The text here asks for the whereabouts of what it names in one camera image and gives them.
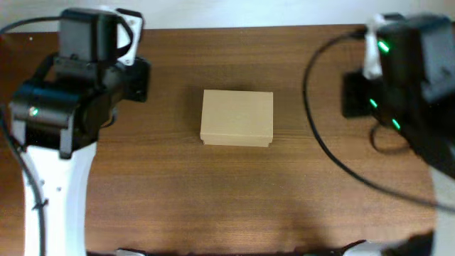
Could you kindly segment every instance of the box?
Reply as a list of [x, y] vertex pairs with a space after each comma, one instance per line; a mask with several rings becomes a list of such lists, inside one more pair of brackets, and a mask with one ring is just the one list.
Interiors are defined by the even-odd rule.
[[264, 146], [273, 140], [273, 92], [204, 90], [205, 145]]

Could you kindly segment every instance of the white background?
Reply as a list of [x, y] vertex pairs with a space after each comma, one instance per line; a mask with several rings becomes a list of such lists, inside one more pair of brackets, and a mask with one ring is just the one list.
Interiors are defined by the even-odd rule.
[[[0, 26], [101, 4], [140, 11], [146, 28], [226, 28], [365, 23], [373, 14], [431, 11], [455, 18], [455, 0], [0, 0]], [[54, 23], [19, 31], [55, 31]]]

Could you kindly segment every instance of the cardboard box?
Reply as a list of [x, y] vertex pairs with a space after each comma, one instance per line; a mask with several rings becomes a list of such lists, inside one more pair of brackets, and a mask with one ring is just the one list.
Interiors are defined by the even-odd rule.
[[264, 146], [273, 140], [273, 92], [204, 90], [205, 145]]

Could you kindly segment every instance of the brown tabletop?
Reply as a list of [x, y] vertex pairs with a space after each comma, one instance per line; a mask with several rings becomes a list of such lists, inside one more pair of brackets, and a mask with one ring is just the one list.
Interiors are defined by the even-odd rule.
[[[324, 41], [352, 26], [146, 31], [139, 55], [154, 66], [149, 100], [121, 102], [103, 129], [87, 189], [89, 250], [276, 252], [399, 240], [434, 227], [434, 211], [371, 191], [319, 149], [301, 96], [302, 72]], [[0, 40], [0, 102], [29, 78], [55, 33]], [[362, 65], [363, 43], [343, 43], [311, 77], [316, 123], [336, 156], [378, 183], [432, 195], [428, 168], [412, 153], [383, 156], [368, 143], [372, 118], [341, 116], [341, 76]], [[203, 90], [274, 93], [269, 148], [203, 146]], [[23, 250], [21, 172], [0, 138], [0, 255]], [[378, 139], [401, 144], [393, 132]]]

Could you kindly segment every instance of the wood grain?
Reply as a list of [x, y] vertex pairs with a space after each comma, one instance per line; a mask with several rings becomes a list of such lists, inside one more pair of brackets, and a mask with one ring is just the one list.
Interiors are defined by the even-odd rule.
[[[117, 123], [101, 131], [87, 190], [87, 248], [276, 252], [399, 240], [433, 228], [434, 211], [371, 191], [334, 166], [306, 122], [302, 70], [319, 45], [351, 29], [146, 31], [139, 54], [154, 64], [149, 100], [121, 102]], [[54, 33], [1, 39], [2, 102], [57, 50], [56, 41]], [[341, 75], [360, 67], [363, 51], [362, 43], [344, 43], [318, 62], [309, 90], [317, 125], [336, 156], [362, 175], [432, 194], [418, 157], [375, 153], [368, 143], [374, 120], [341, 116]], [[203, 146], [204, 89], [273, 92], [270, 148]], [[402, 143], [393, 133], [379, 139]], [[20, 255], [21, 173], [3, 140], [0, 159], [0, 255]]]

